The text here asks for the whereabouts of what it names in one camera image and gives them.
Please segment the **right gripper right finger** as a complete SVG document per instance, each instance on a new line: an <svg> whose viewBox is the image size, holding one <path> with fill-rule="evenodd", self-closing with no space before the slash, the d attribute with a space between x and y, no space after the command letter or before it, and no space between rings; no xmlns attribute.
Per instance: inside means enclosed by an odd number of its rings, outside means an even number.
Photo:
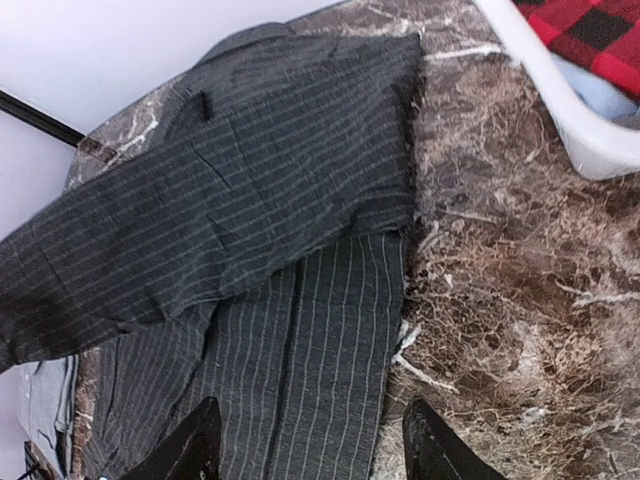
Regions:
<svg viewBox="0 0 640 480"><path fill-rule="evenodd" d="M406 407L402 420L404 459L409 480L502 480L423 399Z"/></svg>

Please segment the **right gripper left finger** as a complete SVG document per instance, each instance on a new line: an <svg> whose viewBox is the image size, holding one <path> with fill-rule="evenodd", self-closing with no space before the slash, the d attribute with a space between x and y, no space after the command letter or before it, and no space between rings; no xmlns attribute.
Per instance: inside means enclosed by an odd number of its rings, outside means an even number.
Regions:
<svg viewBox="0 0 640 480"><path fill-rule="evenodd" d="M219 480L222 421L207 397L122 480Z"/></svg>

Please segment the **black pinstriped long sleeve shirt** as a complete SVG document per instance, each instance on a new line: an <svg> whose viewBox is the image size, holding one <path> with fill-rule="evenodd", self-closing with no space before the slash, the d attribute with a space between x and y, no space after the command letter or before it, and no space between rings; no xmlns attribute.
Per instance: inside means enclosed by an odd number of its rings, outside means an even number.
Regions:
<svg viewBox="0 0 640 480"><path fill-rule="evenodd" d="M1 244L1 366L100 352L90 478L204 399L225 479L370 475L413 221L416 34L220 42L143 154Z"/></svg>

